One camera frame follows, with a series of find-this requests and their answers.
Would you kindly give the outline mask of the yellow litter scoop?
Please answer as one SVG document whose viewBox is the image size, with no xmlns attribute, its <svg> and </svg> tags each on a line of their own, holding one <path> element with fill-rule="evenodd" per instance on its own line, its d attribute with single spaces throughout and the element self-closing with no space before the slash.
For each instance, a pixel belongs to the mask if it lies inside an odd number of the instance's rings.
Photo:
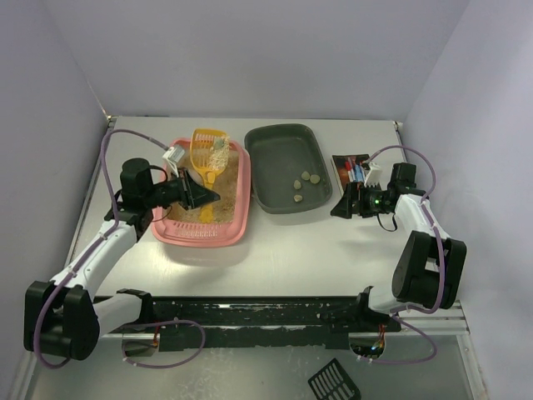
<svg viewBox="0 0 533 400">
<path fill-rule="evenodd" d="M 224 138 L 224 146 L 213 149 L 213 141 Z M 230 152 L 228 135 L 219 130 L 198 128 L 192 134 L 190 142 L 190 160 L 194 170 L 202 177 L 204 187 L 213 189 L 214 182 L 226 169 Z"/>
</svg>

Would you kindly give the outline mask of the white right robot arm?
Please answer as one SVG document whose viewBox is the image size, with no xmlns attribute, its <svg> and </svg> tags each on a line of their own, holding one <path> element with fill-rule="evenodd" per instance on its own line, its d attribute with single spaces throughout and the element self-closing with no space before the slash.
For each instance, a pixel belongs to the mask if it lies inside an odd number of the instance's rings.
<svg viewBox="0 0 533 400">
<path fill-rule="evenodd" d="M 362 181 L 349 182 L 341 200 L 331 210 L 337 218 L 380 217 L 390 214 L 409 237 L 392 274 L 389 287 L 369 287 L 366 307 L 374 313 L 396 314 L 406 310 L 434 313 L 456 300 L 467 248 L 437 222 L 429 195 L 416 186 L 416 166 L 393 165 L 390 182 L 379 183 L 381 168 L 374 162 L 359 165 Z"/>
</svg>

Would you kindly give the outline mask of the pink litter box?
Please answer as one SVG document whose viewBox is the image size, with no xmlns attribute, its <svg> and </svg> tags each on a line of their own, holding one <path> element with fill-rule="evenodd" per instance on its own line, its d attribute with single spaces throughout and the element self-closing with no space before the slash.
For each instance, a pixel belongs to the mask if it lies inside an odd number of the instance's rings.
<svg viewBox="0 0 533 400">
<path fill-rule="evenodd" d="M 153 212 L 152 233 L 163 243 L 184 247 L 218 248 L 236 243 L 246 230 L 251 196 L 251 163 L 248 152 L 238 142 L 230 141 L 230 151 L 239 154 L 237 196 L 234 215 L 226 223 L 189 223 L 168 219 L 169 208 L 159 207 Z"/>
</svg>

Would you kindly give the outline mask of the dark grey plastic tray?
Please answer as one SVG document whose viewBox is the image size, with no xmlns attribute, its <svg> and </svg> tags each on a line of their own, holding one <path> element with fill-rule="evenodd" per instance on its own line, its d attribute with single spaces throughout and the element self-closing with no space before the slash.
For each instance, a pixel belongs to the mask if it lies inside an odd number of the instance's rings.
<svg viewBox="0 0 533 400">
<path fill-rule="evenodd" d="M 325 205 L 332 185 L 314 132 L 300 123 L 257 127 L 244 138 L 252 168 L 252 187 L 260 207 L 270 214 L 302 213 Z M 320 177 L 318 184 L 301 178 L 303 172 Z M 293 187 L 295 180 L 301 188 Z M 301 195 L 301 202 L 293 197 Z"/>
</svg>

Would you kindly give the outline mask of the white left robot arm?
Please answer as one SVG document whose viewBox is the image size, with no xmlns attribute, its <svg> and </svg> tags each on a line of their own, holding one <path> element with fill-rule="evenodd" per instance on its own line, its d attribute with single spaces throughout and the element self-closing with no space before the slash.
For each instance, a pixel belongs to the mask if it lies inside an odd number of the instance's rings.
<svg viewBox="0 0 533 400">
<path fill-rule="evenodd" d="M 23 346 L 38 357 L 82 361 L 98 339 L 120 327 L 155 323 L 152 295 L 121 289 L 107 300 L 94 298 L 103 280 L 150 227 L 153 209 L 178 203 L 186 210 L 219 200 L 196 183 L 185 168 L 175 178 L 152 179 L 154 166 L 144 158 L 122 165 L 121 189 L 91 241 L 70 265 L 47 282 L 33 282 L 25 293 Z"/>
</svg>

